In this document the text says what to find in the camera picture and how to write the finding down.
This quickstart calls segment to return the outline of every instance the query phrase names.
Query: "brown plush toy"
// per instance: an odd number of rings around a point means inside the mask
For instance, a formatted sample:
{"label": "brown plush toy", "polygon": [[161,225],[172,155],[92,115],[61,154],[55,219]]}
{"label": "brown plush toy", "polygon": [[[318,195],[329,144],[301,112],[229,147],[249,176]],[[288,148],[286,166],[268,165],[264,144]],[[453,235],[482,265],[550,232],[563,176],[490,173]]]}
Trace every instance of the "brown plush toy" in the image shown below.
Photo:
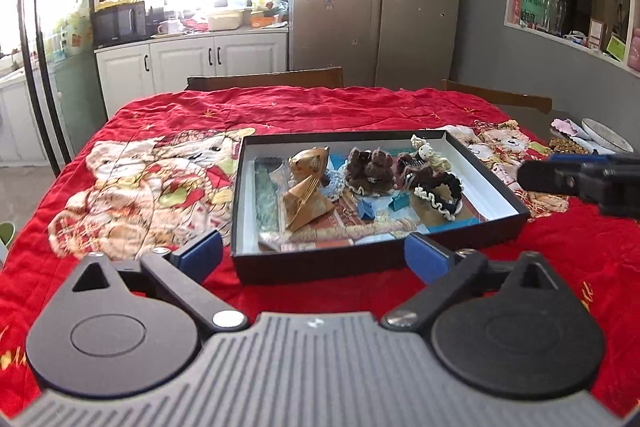
{"label": "brown plush toy", "polygon": [[393,190],[396,177],[392,169],[394,159],[382,149],[371,153],[371,160],[364,168],[366,177],[371,182],[371,190],[380,194]]}
{"label": "brown plush toy", "polygon": [[369,151],[361,151],[357,147],[351,149],[347,166],[345,168],[344,179],[347,184],[358,194],[370,194],[371,183],[367,180],[364,169],[371,159]]}

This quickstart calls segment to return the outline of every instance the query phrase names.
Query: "floor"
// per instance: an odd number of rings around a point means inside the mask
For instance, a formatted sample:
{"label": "floor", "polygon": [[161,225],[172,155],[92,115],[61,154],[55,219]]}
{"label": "floor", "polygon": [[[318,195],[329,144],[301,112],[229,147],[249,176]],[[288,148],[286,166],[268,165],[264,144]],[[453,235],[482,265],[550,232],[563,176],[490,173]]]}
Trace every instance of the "floor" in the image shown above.
{"label": "floor", "polygon": [[50,167],[0,168],[0,222],[12,221],[20,230],[54,180]]}

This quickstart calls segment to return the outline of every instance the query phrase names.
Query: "blue crochet item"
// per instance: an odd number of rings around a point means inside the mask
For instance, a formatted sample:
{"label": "blue crochet item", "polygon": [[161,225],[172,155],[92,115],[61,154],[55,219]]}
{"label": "blue crochet item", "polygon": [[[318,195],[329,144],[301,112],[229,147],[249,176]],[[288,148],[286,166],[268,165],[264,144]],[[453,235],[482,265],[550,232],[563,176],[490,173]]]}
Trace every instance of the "blue crochet item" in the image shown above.
{"label": "blue crochet item", "polygon": [[344,178],[335,169],[327,169],[324,174],[329,178],[329,184],[320,187],[320,193],[332,201],[337,201],[344,190]]}

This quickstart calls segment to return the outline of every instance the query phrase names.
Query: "kitchen counter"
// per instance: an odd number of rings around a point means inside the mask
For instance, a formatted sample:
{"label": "kitchen counter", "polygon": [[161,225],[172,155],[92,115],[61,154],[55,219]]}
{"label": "kitchen counter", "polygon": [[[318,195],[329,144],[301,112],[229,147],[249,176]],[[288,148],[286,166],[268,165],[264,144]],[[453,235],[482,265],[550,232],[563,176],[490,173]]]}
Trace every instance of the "kitchen counter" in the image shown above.
{"label": "kitchen counter", "polygon": [[24,68],[20,68],[19,70],[12,71],[9,74],[6,74],[2,78],[0,78],[0,86],[6,87],[11,86],[12,84],[18,84],[20,82],[26,82],[27,77],[24,74]]}
{"label": "kitchen counter", "polygon": [[122,48],[130,48],[132,46],[138,46],[140,44],[153,44],[154,42],[170,42],[170,41],[180,41],[183,39],[197,39],[202,37],[222,37],[228,35],[253,35],[253,34],[269,34],[269,33],[289,33],[289,26],[284,26],[283,28],[251,28],[251,26],[240,26],[235,30],[221,30],[217,32],[197,32],[197,33],[189,33],[189,34],[178,34],[172,35],[170,37],[158,37],[145,39],[144,41],[136,41],[136,42],[128,42],[127,44],[118,44],[116,46],[107,46],[104,48],[100,48],[96,50],[95,53],[98,54],[100,52],[104,52],[107,50],[117,50]]}

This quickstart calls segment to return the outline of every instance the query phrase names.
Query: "blue binder clip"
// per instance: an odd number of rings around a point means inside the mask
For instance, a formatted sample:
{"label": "blue binder clip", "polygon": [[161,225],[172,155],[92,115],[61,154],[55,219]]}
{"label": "blue binder clip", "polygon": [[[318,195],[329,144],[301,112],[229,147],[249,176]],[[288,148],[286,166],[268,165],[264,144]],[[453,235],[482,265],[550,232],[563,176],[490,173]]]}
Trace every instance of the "blue binder clip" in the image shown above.
{"label": "blue binder clip", "polygon": [[407,192],[400,192],[399,194],[396,194],[391,198],[391,203],[389,203],[389,208],[394,212],[397,212],[406,206],[409,206],[409,194]]}
{"label": "blue binder clip", "polygon": [[365,219],[366,221],[376,219],[376,213],[373,211],[373,208],[371,208],[371,203],[363,199],[358,201],[358,215],[360,219]]}

